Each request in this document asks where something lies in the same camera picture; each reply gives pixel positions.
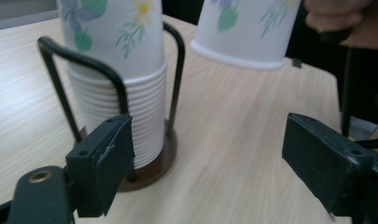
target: paper cup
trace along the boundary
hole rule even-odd
[[[191,47],[209,58],[256,69],[278,69],[300,0],[205,0]]]
[[[122,78],[145,77],[165,63],[161,0],[57,0],[66,46]]]

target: brown round base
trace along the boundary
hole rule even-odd
[[[174,164],[177,152],[177,137],[175,131],[172,137],[165,135],[164,145],[159,156],[145,167],[135,170],[136,179],[130,181],[127,176],[122,180],[119,191],[142,189],[163,177]]]

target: human hand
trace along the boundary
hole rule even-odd
[[[351,29],[342,44],[378,49],[378,0],[305,0],[306,23],[321,32]]]

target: stack of paper cups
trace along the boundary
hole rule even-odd
[[[205,0],[191,47],[234,65],[283,66],[300,0]]]
[[[113,68],[133,116],[134,166],[160,154],[164,138],[166,61],[161,0],[58,0],[65,45]],[[112,83],[95,71],[66,66],[87,132],[119,114]]]

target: wooden table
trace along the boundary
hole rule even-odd
[[[288,112],[339,130],[335,78],[307,65],[292,67],[290,60],[282,70],[264,72],[205,59],[189,48],[195,26],[165,19],[188,46],[175,164],[155,184],[118,193],[107,217],[77,223],[348,223],[341,217],[333,222],[281,158]],[[59,20],[0,31],[0,203],[12,198],[25,173],[64,166],[74,144],[37,50],[42,35],[62,43]],[[167,102],[175,67],[172,43],[165,35]],[[63,81],[82,127],[70,84]]]

